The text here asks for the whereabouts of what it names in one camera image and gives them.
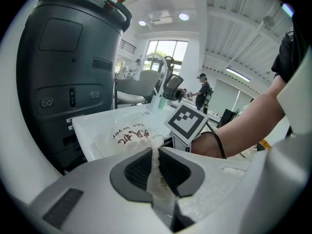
green cup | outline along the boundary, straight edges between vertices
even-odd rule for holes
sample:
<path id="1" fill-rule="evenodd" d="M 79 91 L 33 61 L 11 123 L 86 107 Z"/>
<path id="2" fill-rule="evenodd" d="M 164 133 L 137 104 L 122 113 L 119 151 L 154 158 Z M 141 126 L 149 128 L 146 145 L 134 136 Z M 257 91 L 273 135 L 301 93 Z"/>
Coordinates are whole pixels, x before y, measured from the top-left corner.
<path id="1" fill-rule="evenodd" d="M 158 108 L 163 109 L 164 106 L 166 105 L 167 101 L 168 101 L 168 100 L 167 100 L 166 98 L 161 97 L 160 102 L 159 102 L 159 104 L 158 104 Z"/>

white table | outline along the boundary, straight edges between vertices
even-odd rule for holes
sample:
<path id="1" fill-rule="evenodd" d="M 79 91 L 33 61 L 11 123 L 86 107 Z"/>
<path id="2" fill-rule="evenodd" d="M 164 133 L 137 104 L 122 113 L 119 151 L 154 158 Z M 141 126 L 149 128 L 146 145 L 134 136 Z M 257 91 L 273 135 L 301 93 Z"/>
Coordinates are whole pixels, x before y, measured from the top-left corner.
<path id="1" fill-rule="evenodd" d="M 213 121 L 215 121 L 215 122 L 217 122 L 217 123 L 220 122 L 221 117 L 216 116 L 216 115 L 214 115 L 214 114 L 211 113 L 211 112 L 207 112 L 207 114 L 209 115 L 209 119 L 211 119 L 211 120 L 213 120 Z"/>
<path id="2" fill-rule="evenodd" d="M 195 103 L 193 101 L 185 99 L 185 100 L 182 100 L 181 102 L 188 103 L 188 104 L 192 105 L 194 108 L 196 108 Z M 168 101 L 167 105 L 169 105 L 169 106 L 172 105 L 173 107 L 177 108 L 181 102 L 179 102 L 178 100 Z"/>
<path id="3" fill-rule="evenodd" d="M 73 118 L 74 130 L 87 161 L 103 158 L 94 144 L 95 138 L 103 133 L 103 126 L 109 122 L 112 123 L 118 117 L 145 112 L 147 111 L 146 106 L 147 104 L 125 107 Z M 174 110 L 174 108 L 165 105 L 162 110 L 150 114 L 152 124 L 157 127 L 158 133 L 165 137 L 169 136 L 170 130 L 164 125 L 164 122 Z"/>

cap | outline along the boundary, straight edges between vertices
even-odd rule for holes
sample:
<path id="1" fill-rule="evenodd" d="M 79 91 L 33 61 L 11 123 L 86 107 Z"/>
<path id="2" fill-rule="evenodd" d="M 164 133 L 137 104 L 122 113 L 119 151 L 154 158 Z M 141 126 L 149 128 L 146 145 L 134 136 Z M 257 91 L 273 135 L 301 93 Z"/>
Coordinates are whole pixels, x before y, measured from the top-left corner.
<path id="1" fill-rule="evenodd" d="M 207 76 L 204 74 L 204 73 L 201 73 L 199 76 L 197 76 L 197 79 L 201 78 L 201 77 L 204 77 L 207 79 Z"/>

backpack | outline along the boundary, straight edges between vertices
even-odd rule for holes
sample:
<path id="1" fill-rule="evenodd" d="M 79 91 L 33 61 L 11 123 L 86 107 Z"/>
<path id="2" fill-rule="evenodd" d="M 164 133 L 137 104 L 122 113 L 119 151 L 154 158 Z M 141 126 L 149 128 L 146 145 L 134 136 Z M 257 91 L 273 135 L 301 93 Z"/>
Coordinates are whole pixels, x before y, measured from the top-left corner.
<path id="1" fill-rule="evenodd" d="M 213 89 L 209 86 L 207 93 L 205 94 L 205 101 L 208 103 L 213 95 Z"/>

hand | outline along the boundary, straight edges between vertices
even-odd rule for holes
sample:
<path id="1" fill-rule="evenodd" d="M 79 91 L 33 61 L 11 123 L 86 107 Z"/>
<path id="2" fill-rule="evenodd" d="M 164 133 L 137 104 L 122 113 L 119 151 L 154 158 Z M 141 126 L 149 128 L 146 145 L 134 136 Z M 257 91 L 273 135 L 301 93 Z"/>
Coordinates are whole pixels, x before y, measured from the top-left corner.
<path id="1" fill-rule="evenodd" d="M 222 158 L 218 143 L 212 134 L 202 134 L 195 139 L 192 142 L 192 153 L 213 158 Z"/>

